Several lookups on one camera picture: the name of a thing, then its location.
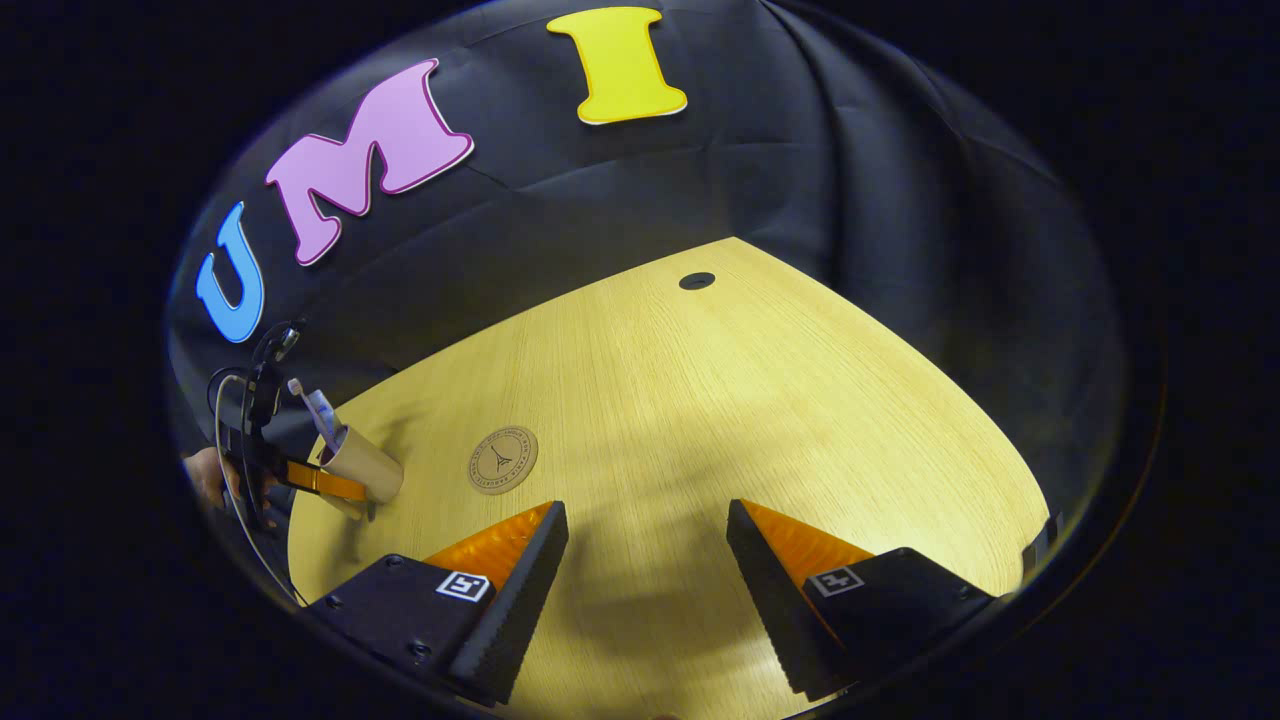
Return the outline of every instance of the light wood tabletop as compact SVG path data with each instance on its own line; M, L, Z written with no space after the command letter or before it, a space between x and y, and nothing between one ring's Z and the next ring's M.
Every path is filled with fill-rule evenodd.
M716 281L684 290L685 275ZM412 307L404 322L429 323ZM792 694L724 541L746 498L873 553L910 546L983 591L1021 579L1048 511L942 372L799 270L726 238L544 302L338 409L404 468L374 519L298 493L289 566L316 600L388 552L426 556L549 500L570 539L504 717L777 719ZM485 495L468 462L527 428Z

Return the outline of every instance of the cable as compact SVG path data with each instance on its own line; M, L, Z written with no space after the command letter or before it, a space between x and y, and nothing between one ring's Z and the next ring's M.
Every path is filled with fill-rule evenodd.
M225 373L227 370L238 370L243 375L248 374L248 369L239 365L223 365L221 368L214 370L212 374L209 375L209 383L205 384L205 405L209 406L210 413L214 411L214 398L210 395L214 392L214 380L216 380L218 375Z
M275 327L279 327L282 324L287 324L287 323L278 323ZM259 350L261 350L261 347L262 347L262 343L259 343ZM248 383L242 380L241 384L244 386L244 395L241 397L241 438L248 438L248 432L244 429L244 425L247 424L248 404L250 404ZM271 410L273 415L279 410L279 402L280 402L280 391L279 391L279 388L276 388L276 391L275 391L275 404L276 404L276 406L275 406L275 409ZM253 493L251 493L248 491L250 470L248 470L248 454L247 452L241 455L241 465L244 468L244 495L246 495L246 497L248 497L248 502L253 502ZM241 520L241 527L242 528L244 527L244 520L243 519ZM244 534L246 536L248 534L248 528L244 528ZM298 588L293 587L292 582L289 583L289 591L292 591L293 597L296 597L298 600L298 602L301 602L303 606L310 605L302 597L302 593L298 592Z
M227 486L227 493L230 496L232 510L236 511L236 519L239 520L241 530L244 532L244 539L247 539L250 547L253 548L253 555L257 556L259 562L261 562L262 566L266 568L266 571L270 573L271 579L275 580L275 584L280 585L280 589L284 591L284 594L287 594L289 597L296 597L300 603L302 603L303 606L306 606L307 602L302 598L302 594L298 593L298 591L296 588L292 588L292 583L289 583L289 585L287 587L285 583L283 580L280 580L279 577L276 577L275 570L271 569L271 565L266 561L266 559L262 557L262 552L257 548L257 543L253 542L253 536L248 532L248 527L244 524L244 515L241 514L239 506L236 505L236 491L232 489L232 479L227 474L227 465L223 464L223 430L221 430L223 389L227 387L227 383L230 382L230 380L233 380L233 379L237 380L237 382L239 382L241 384L246 386L246 389L244 389L246 398L244 400L246 401L248 400L248 397L247 397L248 396L248 383L244 380L244 378L242 378L239 375L227 375L225 378L223 378L223 382L218 384L218 398L214 402L214 446L218 450L218 468L221 469L221 471L223 471L223 483ZM248 460L247 459L244 460L244 470L246 470L246 474L242 478L242 480L244 482L246 491L247 491L247 486L248 486L248 482L250 482L248 480Z

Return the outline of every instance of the pink letter m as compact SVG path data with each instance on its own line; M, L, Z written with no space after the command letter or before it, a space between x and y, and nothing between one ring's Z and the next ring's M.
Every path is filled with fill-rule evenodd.
M307 135L271 165L266 184L280 190L300 264L319 260L342 234L342 222L323 215L311 193L352 215L369 211L374 149L387 165L381 188L388 195L422 184L471 152L471 136L451 132L431 101L426 77L436 65L435 59L419 63L370 90L344 142Z

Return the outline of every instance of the black fabric backdrop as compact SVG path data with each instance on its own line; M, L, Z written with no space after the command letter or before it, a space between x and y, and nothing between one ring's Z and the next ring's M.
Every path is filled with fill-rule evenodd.
M928 356L1010 437L1051 511L1079 509L1111 457L1121 328L1071 196L955 83L844 22L765 1L653 4L669 117L576 117L586 83L549 19L595 3L489 3L356 63L248 143L195 219L170 295L170 401L187 452L211 438L210 373L246 364L271 324L310 325L291 373L340 404L484 327L649 260L726 236L826 283ZM364 94L439 58L431 95L475 140L457 168L364 218L301 266L268 168L305 133L344 138ZM381 176L375 154L372 177ZM261 264L257 332L232 345L195 296L223 217ZM238 282L218 250L230 300ZM315 438L301 405L269 437Z
M1082 197L1126 340L1158 337L1165 316L1171 332L1132 356L1129 411L1158 393L1167 347L1166 437L1119 533L1080 538L1083 556L1111 541L1092 570L1020 637L986 641L980 664L931 669L849 716L1274 715L1275 409L1260 388L1275 357L1277 8L826 4L1025 132ZM10 478L3 714L431 715L264 602L211 542L163 442L184 415L155 389L164 288L219 167L289 99L445 6L14 9L10 151L31 177L10 188L9 266L31 292L6 359L38 396L13 432L36 471ZM1143 465L1112 466L1107 487Z

